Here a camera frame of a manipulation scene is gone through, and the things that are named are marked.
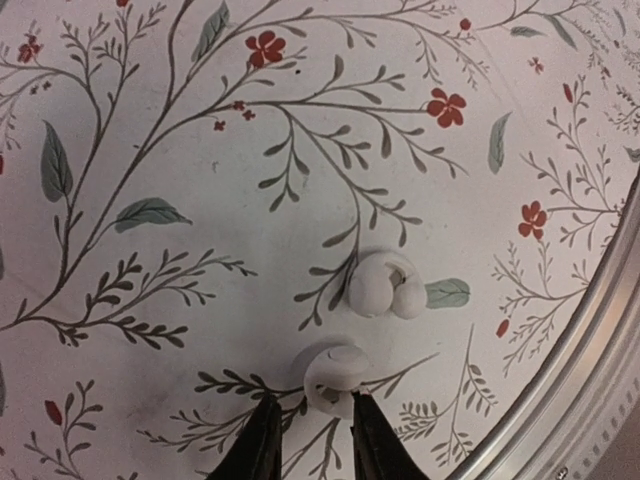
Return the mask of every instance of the red flower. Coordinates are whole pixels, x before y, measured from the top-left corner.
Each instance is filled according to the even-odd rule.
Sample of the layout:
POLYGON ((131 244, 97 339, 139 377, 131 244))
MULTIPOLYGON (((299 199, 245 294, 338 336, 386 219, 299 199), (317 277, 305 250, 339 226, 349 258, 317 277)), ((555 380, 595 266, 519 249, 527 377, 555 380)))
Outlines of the red flower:
POLYGON ((496 331, 496 335, 498 336, 498 338, 502 338, 504 337, 504 334, 507 333, 507 330, 509 330, 509 319, 504 319, 502 322, 500 322, 500 326, 498 327, 498 330, 496 331))
POLYGON ((29 63, 42 50, 42 45, 38 45, 38 39, 35 35, 27 34, 26 37, 27 43, 18 48, 18 62, 20 63, 29 63))
POLYGON ((60 409, 55 404, 55 402, 47 400, 46 402, 44 402, 44 408, 54 425, 62 425, 62 414, 60 413, 60 409))
POLYGON ((544 72, 544 65, 540 63, 540 59, 538 57, 533 57, 531 60, 529 60, 529 66, 533 67, 538 75, 544 72))
POLYGON ((284 38, 276 38, 271 30, 262 32, 257 41, 256 37, 249 37, 245 43, 254 51, 249 57, 249 63, 255 68, 264 67, 265 60, 273 63, 282 60, 281 51, 287 45, 284 38))
POLYGON ((573 93, 571 93, 571 87, 569 87, 569 85, 567 85, 566 83, 563 84, 562 87, 564 88, 564 96, 567 97, 567 101, 569 103, 573 103, 573 93))
POLYGON ((460 108, 467 106, 467 102, 457 93, 447 97, 439 88, 431 90, 431 95, 437 100, 431 100, 427 105, 427 113, 432 117, 438 117, 438 125, 442 128, 449 128, 452 123, 462 125, 464 119, 460 108))
POLYGON ((518 231, 523 237, 528 237, 531 232, 536 240, 540 240, 544 235, 542 227, 547 223, 547 212, 540 210, 540 202, 537 200, 530 206, 522 206, 522 218, 524 222, 518 225, 518 231))

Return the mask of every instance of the small red berry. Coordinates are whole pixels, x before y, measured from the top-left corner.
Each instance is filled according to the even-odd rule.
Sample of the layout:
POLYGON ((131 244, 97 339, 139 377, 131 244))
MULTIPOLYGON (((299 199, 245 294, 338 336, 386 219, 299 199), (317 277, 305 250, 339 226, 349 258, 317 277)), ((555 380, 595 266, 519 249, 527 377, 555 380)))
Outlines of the small red berry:
POLYGON ((509 330, 509 320, 504 319, 500 323, 500 326, 498 327, 498 331, 496 332, 496 335, 498 336, 498 338, 502 338, 504 337, 504 334, 507 333, 507 330, 509 330))
POLYGON ((49 419, 54 423, 54 425, 62 425, 62 414, 60 413, 60 409, 51 400, 47 400, 44 402, 44 408, 47 411, 47 415, 49 419))
POLYGON ((564 96, 567 97, 567 101, 569 103, 573 103, 573 93, 571 92, 571 87, 564 83, 562 85, 562 88, 564 88, 564 96))

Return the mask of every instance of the botanical print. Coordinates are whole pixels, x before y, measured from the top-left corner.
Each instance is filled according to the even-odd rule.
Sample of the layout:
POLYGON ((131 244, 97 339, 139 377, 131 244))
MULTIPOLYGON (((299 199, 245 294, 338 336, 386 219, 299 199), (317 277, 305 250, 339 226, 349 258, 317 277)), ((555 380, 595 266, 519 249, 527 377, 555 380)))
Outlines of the botanical print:
MULTIPOLYGON (((432 354, 424 357, 393 375, 367 381, 364 383, 364 387, 371 393, 381 391, 382 398, 389 398, 407 375, 413 373, 414 370, 437 355, 438 354, 432 354)), ((151 443, 174 448, 179 453, 184 452, 190 447, 197 448, 200 452, 216 449, 218 453, 223 453, 225 447, 228 447, 227 442, 232 443, 232 439, 235 438, 253 413, 255 405, 257 405, 267 393, 274 395, 284 407, 282 414, 282 429, 284 434, 286 434, 295 421, 298 421, 307 414, 307 400, 304 397, 302 386, 289 390, 278 390, 267 386, 265 381, 255 373, 248 375, 247 378, 243 378, 236 372, 225 369, 222 371, 222 374, 226 377, 225 379, 218 379, 207 372, 199 372, 198 376, 202 383, 195 388, 195 391, 204 393, 215 389, 219 394, 249 396, 254 403, 253 407, 224 421, 207 420, 205 416, 196 409, 194 409, 191 414, 180 410, 177 415, 170 417, 171 420, 184 424, 185 432, 176 439, 166 438, 162 435, 154 435, 147 430, 140 431, 139 433, 147 437, 151 443)), ((348 425, 344 425, 344 421, 340 418, 332 418, 323 428, 314 433, 308 441, 300 440, 301 442, 305 442, 304 445, 299 450, 293 452, 288 458, 283 459, 282 477, 288 478, 293 472, 299 475, 299 469, 296 469, 296 467, 301 461, 306 460, 307 456, 312 455, 314 446, 316 445, 323 445, 324 455, 319 458, 319 462, 308 473, 310 477, 327 480, 329 478, 329 472, 332 469, 342 470, 342 459, 340 453, 334 446, 334 442, 338 433, 344 436, 344 430, 348 432, 348 425)))
MULTIPOLYGON (((614 203, 607 189, 611 182, 611 158, 607 144, 597 148, 595 155, 586 152, 582 146, 581 134, 588 124, 588 98, 591 92, 585 86, 586 77, 579 76, 572 86, 563 84, 564 102, 552 109, 548 126, 556 140, 564 143, 564 150, 575 156, 576 163, 563 168, 557 159, 548 157, 546 162, 536 159, 533 152, 520 155, 530 166, 537 179, 549 187, 549 205, 543 206, 534 200, 522 206, 522 221, 518 233, 523 238, 537 241, 537 272, 527 272, 521 261, 521 250, 514 242, 509 243, 506 259, 496 256, 493 277, 507 281, 513 286, 513 293, 505 297, 500 310, 509 319, 518 318, 518 325, 512 329, 509 343, 513 351, 504 357, 504 375, 507 376, 514 363, 520 363, 547 348, 555 338, 557 318, 566 317, 589 285, 595 265, 587 265, 587 258, 575 261, 568 278, 562 282, 562 290, 551 286, 554 276, 552 252, 555 245, 544 239, 545 229, 558 225, 560 244, 573 248, 577 242, 584 244, 587 251, 604 251, 622 215, 624 202, 614 203), (597 227, 602 224, 606 233, 598 242, 597 227)), ((498 330, 498 336, 506 333, 506 327, 498 330)))
MULTIPOLYGON (((94 418, 104 410, 102 405, 89 401, 89 393, 94 386, 94 380, 89 380, 86 384, 76 382, 78 392, 67 394, 63 410, 60 410, 58 403, 54 400, 44 401, 43 408, 50 421, 46 428, 59 430, 59 443, 54 447, 44 446, 39 442, 37 432, 32 430, 29 441, 24 444, 25 449, 33 452, 42 465, 49 465, 53 473, 58 476, 75 480, 91 478, 85 476, 85 471, 91 472, 90 464, 81 467, 79 465, 82 465, 80 463, 82 452, 93 447, 89 440, 90 432, 97 430, 94 418)), ((21 477, 15 469, 11 469, 11 475, 14 480, 28 478, 21 477)), ((138 474, 133 472, 131 475, 118 475, 116 478, 117 480, 136 480, 138 474)))
POLYGON ((459 412, 464 408, 487 417, 498 404, 496 395, 487 386, 482 370, 471 361, 473 329, 474 325, 469 333, 458 389, 451 402, 443 408, 438 407, 434 401, 408 402, 402 405, 400 412, 401 426, 396 429, 396 433, 405 442, 426 438, 434 433, 440 424, 446 425, 442 430, 448 430, 448 436, 443 436, 444 441, 431 448, 431 454, 438 467, 458 463, 473 451, 473 432, 463 431, 458 427, 456 421, 459 412))

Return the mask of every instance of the silver metal edge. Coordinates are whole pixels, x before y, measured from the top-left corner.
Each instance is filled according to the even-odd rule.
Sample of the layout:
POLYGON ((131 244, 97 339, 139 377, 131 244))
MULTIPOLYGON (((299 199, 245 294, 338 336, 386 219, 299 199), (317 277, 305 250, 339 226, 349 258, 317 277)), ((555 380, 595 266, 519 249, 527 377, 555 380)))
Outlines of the silver metal edge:
POLYGON ((567 428, 587 416, 589 391, 602 387, 630 346, 622 334, 638 330, 640 298, 640 189, 635 179, 620 227, 562 333, 540 370, 489 435, 448 480, 539 479, 558 465, 571 443, 567 428), (634 315, 625 315, 632 311, 634 315), (564 438, 564 444, 558 439, 564 438))

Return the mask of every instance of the metal rim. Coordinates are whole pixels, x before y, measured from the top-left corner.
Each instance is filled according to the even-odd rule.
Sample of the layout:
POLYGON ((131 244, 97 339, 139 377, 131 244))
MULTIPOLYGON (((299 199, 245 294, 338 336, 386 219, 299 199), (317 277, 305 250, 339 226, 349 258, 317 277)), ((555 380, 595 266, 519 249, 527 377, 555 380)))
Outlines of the metal rim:
POLYGON ((628 376, 639 358, 638 182, 636 177, 620 227, 567 328, 529 385, 449 480, 553 478, 569 463, 572 446, 598 426, 619 383, 612 379, 628 376))

